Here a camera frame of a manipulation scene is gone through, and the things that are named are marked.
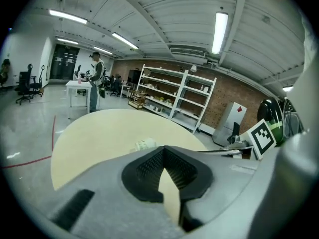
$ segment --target man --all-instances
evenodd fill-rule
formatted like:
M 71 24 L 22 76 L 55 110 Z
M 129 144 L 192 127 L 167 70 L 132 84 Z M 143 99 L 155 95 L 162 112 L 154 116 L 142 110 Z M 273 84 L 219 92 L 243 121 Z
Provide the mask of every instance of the man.
M 92 55 L 92 60 L 96 63 L 92 73 L 92 77 L 89 81 L 92 85 L 91 96 L 90 96 L 90 112 L 96 111 L 96 103 L 98 101 L 98 90 L 97 88 L 102 84 L 101 77 L 103 76 L 105 66 L 103 60 L 100 58 L 99 52 L 94 52 Z
M 1 86 L 8 80 L 9 71 L 10 71 L 10 60 L 5 59 L 0 69 L 0 85 Z

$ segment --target ceiling light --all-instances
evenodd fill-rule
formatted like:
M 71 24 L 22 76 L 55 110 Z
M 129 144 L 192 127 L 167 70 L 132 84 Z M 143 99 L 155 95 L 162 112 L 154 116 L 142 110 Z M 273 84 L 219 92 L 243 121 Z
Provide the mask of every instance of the ceiling light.
M 134 44 L 132 44 L 131 42 L 129 42 L 127 39 L 125 39 L 124 37 L 118 35 L 117 33 L 113 33 L 112 34 L 115 38 L 118 38 L 119 40 L 121 40 L 122 42 L 126 43 L 127 45 L 131 46 L 133 49 L 137 50 L 139 49 L 137 46 L 135 46 Z
M 286 86 L 286 87 L 283 87 L 283 91 L 289 92 L 289 91 L 292 90 L 293 88 L 294 88 L 293 86 Z
M 223 44 L 225 31 L 227 27 L 228 14 L 217 12 L 216 13 L 216 23 L 215 23 L 215 33 L 214 42 L 211 53 L 218 54 Z
M 57 11 L 57 10 L 49 10 L 49 13 L 51 15 L 53 15 L 53 16 L 67 18 L 67 19 L 74 20 L 74 21 L 77 21 L 77 22 L 80 22 L 80 23 L 83 23 L 83 24 L 86 24 L 88 22 L 84 18 L 80 18 L 80 17 L 74 16 L 74 15 L 71 15 L 71 14 L 67 14 L 67 13 L 64 13 L 64 12 Z
M 113 53 L 112 53 L 112 52 L 109 52 L 109 51 L 107 51 L 107 50 L 103 50 L 103 49 L 98 48 L 98 47 L 94 47 L 94 49 L 96 49 L 96 50 L 100 50 L 100 51 L 103 51 L 104 53 L 107 53 L 107 54 L 110 54 L 110 55 L 113 55 Z
M 61 39 L 61 38 L 58 38 L 58 41 L 61 41 L 61 42 L 69 42 L 69 43 L 73 43 L 73 44 L 79 44 L 78 42 L 69 41 L 69 40 L 65 40 L 65 39 Z

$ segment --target glass door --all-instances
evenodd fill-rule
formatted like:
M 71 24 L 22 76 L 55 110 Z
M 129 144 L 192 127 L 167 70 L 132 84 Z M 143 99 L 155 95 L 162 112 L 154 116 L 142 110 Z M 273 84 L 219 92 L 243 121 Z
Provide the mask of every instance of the glass door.
M 79 48 L 57 44 L 54 50 L 50 79 L 72 80 Z

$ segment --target metal shelving unit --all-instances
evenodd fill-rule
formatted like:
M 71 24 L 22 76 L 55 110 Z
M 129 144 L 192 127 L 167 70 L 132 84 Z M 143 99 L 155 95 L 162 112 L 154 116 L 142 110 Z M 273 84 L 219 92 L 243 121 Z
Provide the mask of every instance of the metal shelving unit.
M 145 69 L 147 69 L 150 73 L 146 75 Z M 169 75 L 172 77 L 179 78 L 180 84 L 175 83 L 175 82 L 171 82 L 171 81 L 166 80 L 166 79 L 159 79 L 158 77 L 157 78 L 152 77 L 152 73 Z M 162 91 L 159 89 L 155 89 L 151 86 L 143 85 L 143 84 L 141 84 L 141 80 L 143 80 L 143 79 L 148 79 L 148 80 L 152 80 L 155 82 L 160 82 L 160 83 L 164 83 L 164 84 L 167 84 L 170 86 L 178 87 L 178 91 L 176 92 L 176 95 L 173 95 L 171 93 L 168 93 L 168 92 L 165 92 L 165 91 Z M 208 87 L 208 91 L 205 92 L 203 90 L 199 90 L 199 89 L 187 86 L 190 81 L 200 83 L 200 84 Z M 158 107 L 158 105 L 160 105 L 165 109 L 169 108 L 170 109 L 169 115 L 167 115 L 166 113 L 155 111 L 154 109 L 152 109 L 150 107 L 149 103 L 144 104 L 143 108 L 145 108 L 145 109 L 147 109 L 155 114 L 158 114 L 158 115 L 160 115 L 168 120 L 171 120 L 171 121 L 187 128 L 192 133 L 195 133 L 196 129 L 199 127 L 200 121 L 205 113 L 205 110 L 207 108 L 207 105 L 209 103 L 211 95 L 213 93 L 215 83 L 216 83 L 216 78 L 214 80 L 210 80 L 210 79 L 206 79 L 206 78 L 203 78 L 200 76 L 188 74 L 188 70 L 185 70 L 182 73 L 182 72 L 176 72 L 176 71 L 167 70 L 167 69 L 163 69 L 163 68 L 147 67 L 144 64 L 143 68 L 142 68 L 142 72 L 141 72 L 141 76 L 140 76 L 137 90 L 139 88 L 144 88 L 145 91 L 147 91 L 147 89 L 151 89 L 151 90 L 156 91 L 158 93 L 165 94 L 165 95 L 168 95 L 170 97 L 174 97 L 175 100 L 174 100 L 174 103 L 172 104 L 172 106 L 166 104 L 165 102 L 161 102 L 160 100 L 157 100 L 155 98 L 152 99 L 150 97 L 146 97 L 147 102 L 150 102 L 150 104 L 152 104 L 155 107 Z M 202 97 L 206 97 L 204 104 L 199 104 L 199 103 L 194 102 L 192 100 L 186 99 L 184 97 L 184 95 L 186 94 L 186 91 L 191 91 L 191 92 L 198 94 Z M 197 116 L 197 115 L 195 115 L 187 110 L 182 109 L 180 107 L 181 102 L 188 102 L 189 104 L 200 107 L 201 108 L 200 114 Z

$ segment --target white table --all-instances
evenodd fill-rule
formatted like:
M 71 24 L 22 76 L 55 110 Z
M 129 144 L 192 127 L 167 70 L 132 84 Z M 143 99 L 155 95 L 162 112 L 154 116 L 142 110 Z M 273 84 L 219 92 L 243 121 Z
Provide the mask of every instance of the white table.
M 89 82 L 81 82 L 78 83 L 77 81 L 69 81 L 66 86 L 66 95 L 69 97 L 70 100 L 70 106 L 68 108 L 68 119 L 71 118 L 71 110 L 70 108 L 72 107 L 72 94 L 71 90 L 75 89 L 75 92 L 77 89 L 84 89 L 87 90 L 87 95 L 85 99 L 85 106 L 87 106 L 88 114 L 90 113 L 90 96 L 91 96 L 91 88 L 92 85 Z
M 148 137 L 158 146 L 207 150 L 188 130 L 161 116 L 130 109 L 98 111 L 75 120 L 58 138 L 51 159 L 54 189 L 99 162 L 135 152 L 135 143 Z
M 120 98 L 122 97 L 123 88 L 130 88 L 130 86 L 129 86 L 129 85 L 124 85 L 124 84 L 122 84 L 122 89 L 121 89 Z

